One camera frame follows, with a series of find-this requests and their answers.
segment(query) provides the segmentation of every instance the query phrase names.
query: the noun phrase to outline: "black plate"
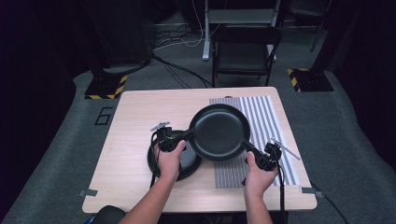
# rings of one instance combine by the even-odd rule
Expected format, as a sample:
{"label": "black plate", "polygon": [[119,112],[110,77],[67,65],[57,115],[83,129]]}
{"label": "black plate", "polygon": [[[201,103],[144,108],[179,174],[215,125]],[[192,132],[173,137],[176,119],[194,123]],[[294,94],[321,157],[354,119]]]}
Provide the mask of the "black plate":
{"label": "black plate", "polygon": [[250,126],[245,115],[231,105],[209,105],[192,119],[190,139],[192,149],[209,161],[229,161],[244,150],[242,142],[250,138]]}
{"label": "black plate", "polygon": [[[178,130],[173,130],[172,134],[179,134],[182,133],[182,131],[178,131]],[[157,139],[155,139],[153,141],[154,145],[157,144]],[[181,160],[180,160],[180,165],[181,165],[181,170],[179,171],[177,180],[180,179],[184,179],[187,176],[191,175],[192,173],[195,172],[196,169],[198,169],[198,167],[201,164],[201,160],[202,158],[199,157],[194,150],[192,150],[192,148],[190,147],[190,144],[187,143],[186,144],[186,149],[184,151],[181,152]],[[148,168],[151,170],[151,172],[153,172],[153,168],[156,167],[156,176],[160,176],[161,175],[161,171],[160,168],[157,166],[156,161],[153,158],[153,153],[150,150],[150,148],[148,149]]]}

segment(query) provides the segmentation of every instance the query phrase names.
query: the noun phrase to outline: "frying pan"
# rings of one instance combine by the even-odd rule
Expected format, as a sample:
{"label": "frying pan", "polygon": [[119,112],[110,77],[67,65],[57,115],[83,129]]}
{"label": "frying pan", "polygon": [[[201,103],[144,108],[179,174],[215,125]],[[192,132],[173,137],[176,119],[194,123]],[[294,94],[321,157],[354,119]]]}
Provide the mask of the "frying pan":
{"label": "frying pan", "polygon": [[229,161],[244,151],[242,142],[250,137],[245,115],[231,105],[209,105],[192,118],[190,129],[195,136],[192,149],[209,161]]}

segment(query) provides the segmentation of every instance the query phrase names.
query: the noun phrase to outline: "chair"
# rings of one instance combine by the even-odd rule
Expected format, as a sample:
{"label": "chair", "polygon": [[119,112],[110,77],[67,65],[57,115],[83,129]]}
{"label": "chair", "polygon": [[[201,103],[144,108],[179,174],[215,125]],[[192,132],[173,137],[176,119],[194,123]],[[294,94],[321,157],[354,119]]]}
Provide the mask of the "chair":
{"label": "chair", "polygon": [[294,18],[311,20],[319,23],[316,30],[317,36],[315,37],[314,44],[311,48],[311,52],[314,51],[315,45],[318,42],[318,38],[325,22],[327,12],[329,11],[332,0],[288,0],[288,9],[290,15]]}
{"label": "chair", "polygon": [[[282,34],[272,26],[224,26],[212,35],[212,86],[218,74],[267,76],[271,75],[275,52]],[[268,52],[267,45],[272,45]]]}

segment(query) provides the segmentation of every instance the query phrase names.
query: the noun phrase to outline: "wooden table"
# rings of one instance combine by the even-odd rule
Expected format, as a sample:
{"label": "wooden table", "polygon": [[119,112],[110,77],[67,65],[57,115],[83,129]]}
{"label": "wooden table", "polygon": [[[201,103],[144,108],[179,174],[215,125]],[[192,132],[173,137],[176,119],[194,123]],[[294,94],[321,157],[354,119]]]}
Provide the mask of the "wooden table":
{"label": "wooden table", "polygon": [[[93,174],[82,209],[97,213],[106,205],[129,211],[149,190],[151,171],[147,152],[151,128],[170,121],[174,130],[187,130],[192,117],[209,105],[209,98],[271,95],[286,144],[300,156],[278,93],[272,87],[126,91],[120,98],[102,154]],[[301,187],[310,188],[303,161],[293,158]],[[286,210],[310,210],[317,206],[313,194],[300,186],[285,187]],[[279,210],[279,188],[270,187],[263,196],[269,210]],[[171,213],[246,211],[243,189],[216,189],[214,163],[203,160],[189,177],[177,181],[163,209]]]}

